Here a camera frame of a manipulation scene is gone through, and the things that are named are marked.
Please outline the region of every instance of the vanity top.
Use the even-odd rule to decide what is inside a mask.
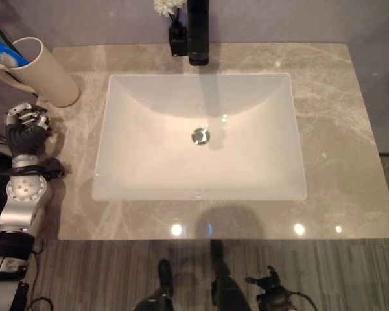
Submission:
[[[303,201],[96,202],[91,189],[108,79],[115,73],[199,73],[168,45],[57,47],[81,88],[49,109],[46,146],[66,176],[51,182],[43,235],[62,240],[389,238],[389,192],[344,44],[211,44],[202,73],[289,73],[307,179]]]

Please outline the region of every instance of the person's leg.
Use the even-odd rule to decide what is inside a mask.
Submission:
[[[160,287],[149,297],[140,301],[135,311],[173,311],[171,297],[174,293],[170,263],[162,259],[158,264]]]
[[[212,302],[218,311],[251,311],[238,284],[230,277],[230,270],[223,259],[221,240],[211,240],[212,265],[216,279],[212,283]]]

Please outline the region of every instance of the gray wall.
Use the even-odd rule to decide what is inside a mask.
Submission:
[[[37,36],[49,48],[165,43],[167,23],[152,0],[0,0],[12,40]],[[379,149],[389,152],[389,0],[211,0],[211,41],[349,43]],[[0,115],[24,98],[0,82]]]

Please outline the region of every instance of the sink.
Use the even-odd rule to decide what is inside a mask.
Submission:
[[[94,200],[304,200],[287,73],[111,75]]]

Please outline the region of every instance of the beige cup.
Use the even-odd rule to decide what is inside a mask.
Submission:
[[[0,64],[2,81],[16,89],[42,95],[54,106],[65,107],[74,103],[79,97],[79,87],[42,41],[27,37],[16,40],[13,45],[30,63],[18,68],[7,68]],[[19,78],[23,83],[7,73]]]

